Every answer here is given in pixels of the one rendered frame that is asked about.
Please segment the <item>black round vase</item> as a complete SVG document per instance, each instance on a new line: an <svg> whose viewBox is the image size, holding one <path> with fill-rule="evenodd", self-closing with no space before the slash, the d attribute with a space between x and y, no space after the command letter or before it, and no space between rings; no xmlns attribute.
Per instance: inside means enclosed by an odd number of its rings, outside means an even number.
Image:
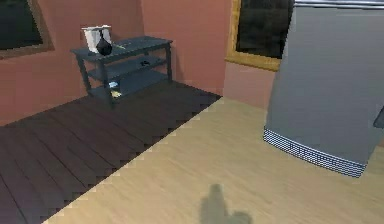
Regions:
<svg viewBox="0 0 384 224"><path fill-rule="evenodd" d="M99 54L103 56L110 55L112 53L112 45L110 40L104 36L104 31L99 31L99 42L96 45L96 49Z"/></svg>

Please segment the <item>dark grey shelf table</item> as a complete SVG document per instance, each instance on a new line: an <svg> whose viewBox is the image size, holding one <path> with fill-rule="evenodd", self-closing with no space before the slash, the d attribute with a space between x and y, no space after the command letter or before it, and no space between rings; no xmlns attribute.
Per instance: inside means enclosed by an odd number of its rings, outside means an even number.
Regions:
<svg viewBox="0 0 384 224"><path fill-rule="evenodd" d="M93 53L87 47L71 50L89 96L99 97L114 107L122 98L139 90L164 80L173 81L172 40L140 36L117 43L126 49L113 45L112 53L107 56ZM142 61L150 65L141 66ZM109 83L114 81L120 84L119 98L114 98L110 92Z"/></svg>

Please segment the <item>pale blue yellow object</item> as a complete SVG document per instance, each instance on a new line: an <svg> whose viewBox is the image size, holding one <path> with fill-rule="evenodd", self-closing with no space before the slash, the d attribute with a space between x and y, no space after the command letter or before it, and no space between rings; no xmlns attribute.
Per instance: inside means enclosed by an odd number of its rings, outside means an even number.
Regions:
<svg viewBox="0 0 384 224"><path fill-rule="evenodd" d="M109 88L110 88L111 95L114 98L119 98L121 96L120 84L117 81L110 82Z"/></svg>

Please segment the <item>yellow framed window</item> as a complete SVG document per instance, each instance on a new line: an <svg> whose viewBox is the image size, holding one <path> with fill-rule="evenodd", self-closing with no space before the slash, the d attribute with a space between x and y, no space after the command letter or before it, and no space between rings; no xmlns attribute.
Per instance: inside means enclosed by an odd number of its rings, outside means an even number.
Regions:
<svg viewBox="0 0 384 224"><path fill-rule="evenodd" d="M225 60L277 71L295 0L231 0Z"/></svg>

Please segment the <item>white box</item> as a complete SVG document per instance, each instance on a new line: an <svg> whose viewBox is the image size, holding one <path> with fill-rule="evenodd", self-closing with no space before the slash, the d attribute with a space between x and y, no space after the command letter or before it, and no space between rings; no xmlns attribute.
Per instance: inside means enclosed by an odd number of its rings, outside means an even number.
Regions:
<svg viewBox="0 0 384 224"><path fill-rule="evenodd" d="M91 52L94 52L94 53L98 52L96 46L101 39L100 34L103 34L103 38L109 44L112 43L111 37L110 37L110 28L111 28L110 25L101 25L101 26L83 28L84 36L86 37L87 46Z"/></svg>

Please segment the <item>grey fridge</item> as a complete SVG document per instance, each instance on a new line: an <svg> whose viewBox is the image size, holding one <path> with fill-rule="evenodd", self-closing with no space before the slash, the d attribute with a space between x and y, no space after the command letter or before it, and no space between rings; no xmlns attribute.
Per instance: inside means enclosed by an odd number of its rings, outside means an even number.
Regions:
<svg viewBox="0 0 384 224"><path fill-rule="evenodd" d="M384 138L384 0L294 0L263 138L362 175Z"/></svg>

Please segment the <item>brown framed window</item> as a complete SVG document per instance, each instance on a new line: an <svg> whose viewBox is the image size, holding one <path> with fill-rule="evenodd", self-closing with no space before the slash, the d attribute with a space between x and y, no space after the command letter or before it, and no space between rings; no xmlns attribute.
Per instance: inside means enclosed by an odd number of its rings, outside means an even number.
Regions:
<svg viewBox="0 0 384 224"><path fill-rule="evenodd" d="M54 49L39 0L0 0L0 60Z"/></svg>

